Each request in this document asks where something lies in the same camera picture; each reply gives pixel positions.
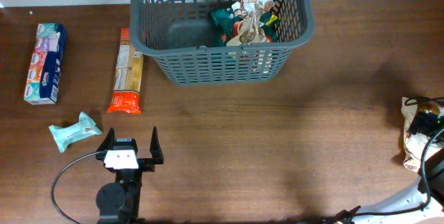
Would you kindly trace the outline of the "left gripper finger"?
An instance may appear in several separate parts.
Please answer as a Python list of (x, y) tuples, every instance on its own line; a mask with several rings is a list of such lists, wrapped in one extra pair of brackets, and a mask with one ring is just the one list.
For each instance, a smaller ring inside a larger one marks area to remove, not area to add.
[(103, 142), (100, 144), (100, 146), (97, 148), (97, 151), (105, 151), (112, 149), (113, 143), (115, 141), (114, 138), (114, 128), (110, 128), (107, 136), (103, 140)]
[(151, 136), (151, 142), (150, 142), (150, 153), (152, 155), (152, 158), (163, 158), (163, 152), (160, 147), (159, 139), (158, 139), (158, 133), (157, 128), (153, 128), (152, 136)]

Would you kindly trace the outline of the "beige Pantree snack bag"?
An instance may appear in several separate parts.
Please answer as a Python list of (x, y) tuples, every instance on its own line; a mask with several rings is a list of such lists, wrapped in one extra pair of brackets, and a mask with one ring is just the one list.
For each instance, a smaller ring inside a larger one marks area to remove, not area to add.
[(403, 165), (406, 169), (418, 172), (422, 152), (427, 142), (432, 139), (422, 134), (410, 135), (407, 130), (417, 112), (432, 112), (443, 117), (443, 102), (441, 98), (403, 97), (401, 113), (404, 117), (403, 146), (405, 158)]

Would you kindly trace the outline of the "green Nescafe bag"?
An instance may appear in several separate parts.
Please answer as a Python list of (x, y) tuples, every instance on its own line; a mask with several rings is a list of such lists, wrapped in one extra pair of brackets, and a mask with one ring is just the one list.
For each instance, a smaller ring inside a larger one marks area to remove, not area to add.
[[(241, 44), (243, 34), (250, 27), (250, 19), (242, 19), (235, 15), (231, 8), (219, 8), (210, 13), (210, 21), (214, 26), (214, 46), (226, 46), (232, 41), (232, 45)], [(259, 35), (254, 42), (278, 42), (278, 34), (275, 26), (280, 22), (279, 18), (271, 12), (265, 12), (259, 19)]]

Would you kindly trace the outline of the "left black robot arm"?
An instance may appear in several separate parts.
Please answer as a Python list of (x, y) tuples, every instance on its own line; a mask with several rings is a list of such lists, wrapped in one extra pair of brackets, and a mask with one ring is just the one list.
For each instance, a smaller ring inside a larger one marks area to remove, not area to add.
[(157, 165), (164, 163), (164, 155), (158, 140), (157, 128), (153, 129), (150, 148), (151, 156), (138, 158), (138, 147), (133, 138), (116, 139), (114, 129), (97, 148), (96, 159), (115, 174), (115, 181), (102, 186), (96, 195), (99, 223), (133, 224), (144, 223), (139, 217), (139, 202), (142, 190), (142, 175), (154, 172)]

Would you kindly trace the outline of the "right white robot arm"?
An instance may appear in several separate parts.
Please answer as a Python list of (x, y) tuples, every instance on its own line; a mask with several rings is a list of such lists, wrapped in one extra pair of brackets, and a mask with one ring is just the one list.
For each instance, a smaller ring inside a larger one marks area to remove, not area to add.
[(443, 113), (418, 110), (404, 140), (404, 167), (419, 178), (387, 199), (343, 210), (333, 224), (419, 223), (443, 217)]

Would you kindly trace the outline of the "Kleenex tissue box pack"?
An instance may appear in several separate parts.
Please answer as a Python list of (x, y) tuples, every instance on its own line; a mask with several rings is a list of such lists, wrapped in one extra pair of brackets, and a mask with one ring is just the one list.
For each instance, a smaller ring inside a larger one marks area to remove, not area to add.
[(62, 24), (38, 24), (24, 100), (31, 105), (57, 103), (67, 29)]

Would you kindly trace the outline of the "small mint green packet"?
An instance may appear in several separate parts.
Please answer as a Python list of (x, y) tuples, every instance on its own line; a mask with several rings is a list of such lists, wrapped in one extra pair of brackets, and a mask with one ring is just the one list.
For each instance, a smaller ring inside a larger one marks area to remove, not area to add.
[(60, 153), (65, 152), (67, 147), (74, 142), (103, 133), (96, 122), (84, 112), (79, 114), (78, 123), (66, 128), (52, 125), (49, 126), (49, 130)]

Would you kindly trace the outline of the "orange pasta packet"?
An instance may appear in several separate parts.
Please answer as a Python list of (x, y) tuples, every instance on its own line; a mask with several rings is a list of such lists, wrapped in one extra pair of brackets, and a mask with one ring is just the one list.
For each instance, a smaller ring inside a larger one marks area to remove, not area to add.
[(130, 41), (129, 28), (122, 28), (114, 73), (112, 98), (107, 113), (140, 114), (140, 87), (144, 55)]

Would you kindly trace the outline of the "grey plastic basket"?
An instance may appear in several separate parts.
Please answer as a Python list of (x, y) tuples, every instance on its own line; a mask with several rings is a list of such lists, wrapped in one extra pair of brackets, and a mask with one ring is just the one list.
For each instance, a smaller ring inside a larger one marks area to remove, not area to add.
[(314, 33), (311, 0), (274, 0), (278, 42), (214, 46), (210, 13), (239, 0), (130, 0), (130, 39), (178, 85), (269, 80)]

